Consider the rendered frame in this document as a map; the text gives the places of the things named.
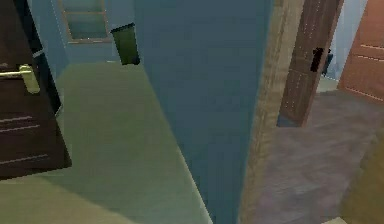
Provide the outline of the orange brown room door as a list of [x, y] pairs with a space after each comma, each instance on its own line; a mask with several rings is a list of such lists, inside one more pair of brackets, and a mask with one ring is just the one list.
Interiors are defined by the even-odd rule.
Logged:
[[384, 0], [367, 0], [337, 88], [384, 104]]

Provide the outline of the brown studded room door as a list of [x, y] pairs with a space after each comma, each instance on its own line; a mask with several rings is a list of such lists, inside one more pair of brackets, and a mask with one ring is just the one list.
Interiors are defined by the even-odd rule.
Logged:
[[[281, 101], [278, 127], [303, 127], [308, 119], [344, 0], [305, 0]], [[323, 48], [317, 72], [312, 51]]]

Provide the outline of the green bin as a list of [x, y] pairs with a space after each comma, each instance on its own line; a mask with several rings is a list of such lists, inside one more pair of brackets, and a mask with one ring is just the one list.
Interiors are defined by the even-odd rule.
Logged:
[[122, 65], [139, 65], [140, 57], [137, 49], [135, 24], [130, 23], [110, 31], [114, 38]]

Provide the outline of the dark brown room door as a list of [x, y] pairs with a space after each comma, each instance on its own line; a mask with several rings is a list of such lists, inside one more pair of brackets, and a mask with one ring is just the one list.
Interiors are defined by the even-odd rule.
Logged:
[[40, 86], [0, 77], [0, 181], [72, 165], [56, 121], [61, 107], [27, 0], [0, 0], [0, 72], [30, 65]]

